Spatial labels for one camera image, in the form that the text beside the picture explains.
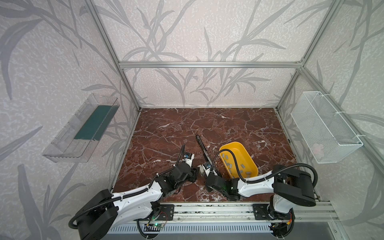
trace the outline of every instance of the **transparent plastic shelf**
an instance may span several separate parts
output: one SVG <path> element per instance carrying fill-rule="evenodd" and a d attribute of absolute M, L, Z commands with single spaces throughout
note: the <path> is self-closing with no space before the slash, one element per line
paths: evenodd
<path fill-rule="evenodd" d="M 91 94 L 43 156 L 53 162 L 88 162 L 119 106 L 116 97 Z"/>
<path fill-rule="evenodd" d="M 291 115 L 318 163 L 339 162 L 363 145 L 319 91 L 303 92 Z"/>

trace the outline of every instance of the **green strip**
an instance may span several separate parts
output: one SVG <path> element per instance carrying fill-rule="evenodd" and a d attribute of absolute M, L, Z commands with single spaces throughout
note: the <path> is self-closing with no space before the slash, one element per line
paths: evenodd
<path fill-rule="evenodd" d="M 118 108 L 119 106 L 97 106 L 74 139 L 100 141 Z"/>

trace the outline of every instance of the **metal grille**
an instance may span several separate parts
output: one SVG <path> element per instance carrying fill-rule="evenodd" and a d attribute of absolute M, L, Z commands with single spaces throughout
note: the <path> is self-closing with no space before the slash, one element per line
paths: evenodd
<path fill-rule="evenodd" d="M 270 223 L 167 223 L 160 233 L 269 233 Z M 145 224 L 140 224 L 144 233 Z M 112 228 L 108 233 L 138 233 L 135 223 Z"/>
<path fill-rule="evenodd" d="M 303 92 L 291 115 L 318 163 L 339 162 L 362 146 L 340 112 L 319 91 Z"/>

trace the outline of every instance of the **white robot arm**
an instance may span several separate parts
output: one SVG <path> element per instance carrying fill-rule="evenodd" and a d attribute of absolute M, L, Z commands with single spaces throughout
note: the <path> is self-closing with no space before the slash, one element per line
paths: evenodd
<path fill-rule="evenodd" d="M 150 184 L 112 194 L 107 189 L 100 191 L 76 213 L 68 226 L 78 229 L 81 240 L 98 240 L 110 228 L 123 223 L 156 219 L 161 212 L 160 198 L 174 194 L 184 182 L 196 180 L 197 169 L 191 168 L 195 155 L 184 153 L 184 147 L 174 167 L 157 174 Z"/>
<path fill-rule="evenodd" d="M 234 154 L 228 149 L 219 153 L 222 151 L 229 151 L 233 155 L 240 177 L 225 180 L 214 169 L 214 161 L 211 162 L 208 157 L 202 167 L 206 175 L 205 186 L 209 192 L 217 190 L 229 201 L 237 201 L 241 197 L 255 194 L 275 193 L 268 206 L 258 209 L 262 212 L 260 216 L 265 220 L 289 220 L 294 218 L 293 206 L 316 205 L 313 187 L 317 182 L 317 173 L 313 167 L 308 167 L 307 164 L 294 164 L 289 167 L 276 165 L 266 174 L 243 178 Z M 133 220 L 138 222 L 138 219 L 143 218 L 157 219 L 162 207 L 159 199 L 174 194 L 185 181 L 195 182 L 197 169 L 191 167 L 193 159 L 194 154 L 184 153 L 183 145 L 173 168 L 157 174 L 150 184 L 136 189 L 112 194 L 107 189 L 100 191 L 70 220 L 69 227 L 78 229 L 81 240 L 99 240 L 110 228 L 123 223 Z M 308 167 L 313 171 L 313 182 L 309 173 L 294 169 L 299 166 Z"/>

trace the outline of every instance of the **leaf pattern wallpaper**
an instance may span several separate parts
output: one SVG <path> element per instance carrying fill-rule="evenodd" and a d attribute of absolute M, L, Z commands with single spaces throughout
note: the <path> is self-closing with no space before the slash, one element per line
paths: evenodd
<path fill-rule="evenodd" d="M 112 184 L 137 111 L 82 1 L 3 0 L 0 19 L 0 239 L 78 239 L 67 221 Z M 43 157 L 90 93 L 120 103 L 90 160 Z"/>
<path fill-rule="evenodd" d="M 384 1 L 344 1 L 306 68 L 384 153 Z M 384 178 L 361 150 L 339 163 L 317 164 L 290 113 L 303 91 L 300 77 L 281 108 L 299 155 L 316 167 L 317 186 L 330 200 L 351 240 L 382 239 Z"/>
<path fill-rule="evenodd" d="M 331 1 L 95 3 L 120 61 L 299 61 Z M 144 107 L 273 107 L 293 71 L 136 68 L 125 74 Z"/>

